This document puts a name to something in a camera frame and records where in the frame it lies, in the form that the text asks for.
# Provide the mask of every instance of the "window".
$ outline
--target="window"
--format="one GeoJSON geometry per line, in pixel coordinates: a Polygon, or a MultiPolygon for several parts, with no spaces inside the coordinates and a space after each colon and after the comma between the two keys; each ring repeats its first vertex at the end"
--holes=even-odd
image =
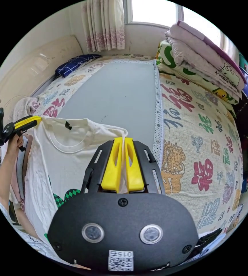
{"type": "Polygon", "coordinates": [[[177,22],[176,4],[166,0],[131,0],[132,21],[172,26],[177,22]]]}
{"type": "Polygon", "coordinates": [[[218,47],[221,45],[221,31],[215,25],[186,7],[182,9],[185,23],[203,33],[218,47]]]}
{"type": "Polygon", "coordinates": [[[221,49],[225,35],[211,22],[194,11],[167,0],[123,0],[127,24],[152,24],[169,28],[182,20],[199,30],[221,49]]]}

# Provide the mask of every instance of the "curtain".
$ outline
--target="curtain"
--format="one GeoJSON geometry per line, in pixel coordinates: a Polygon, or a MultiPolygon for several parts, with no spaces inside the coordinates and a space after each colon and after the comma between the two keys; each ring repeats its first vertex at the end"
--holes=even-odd
{"type": "Polygon", "coordinates": [[[122,0],[86,0],[81,15],[88,52],[125,49],[122,0]]]}

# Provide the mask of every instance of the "gray mattress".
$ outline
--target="gray mattress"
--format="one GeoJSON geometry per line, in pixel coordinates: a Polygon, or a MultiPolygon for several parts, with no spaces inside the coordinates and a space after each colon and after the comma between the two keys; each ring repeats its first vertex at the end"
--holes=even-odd
{"type": "Polygon", "coordinates": [[[155,83],[153,63],[110,62],[75,92],[58,117],[122,127],[152,150],[155,83]]]}

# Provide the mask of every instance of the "navy plaid pillow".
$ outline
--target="navy plaid pillow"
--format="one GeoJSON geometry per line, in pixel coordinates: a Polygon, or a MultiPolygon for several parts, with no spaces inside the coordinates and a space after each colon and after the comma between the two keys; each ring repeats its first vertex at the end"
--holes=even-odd
{"type": "Polygon", "coordinates": [[[77,57],[73,57],[66,63],[60,65],[55,70],[55,76],[62,76],[63,78],[65,78],[66,76],[74,72],[76,69],[78,69],[82,64],[88,63],[90,60],[94,60],[99,57],[101,57],[101,55],[94,54],[79,55],[77,57]]]}

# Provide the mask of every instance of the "label sticker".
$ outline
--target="label sticker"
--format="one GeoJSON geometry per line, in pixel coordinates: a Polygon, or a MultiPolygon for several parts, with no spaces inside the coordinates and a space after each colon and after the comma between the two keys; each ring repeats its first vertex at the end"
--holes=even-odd
{"type": "Polygon", "coordinates": [[[109,250],[109,271],[133,271],[133,251],[109,250]]]}

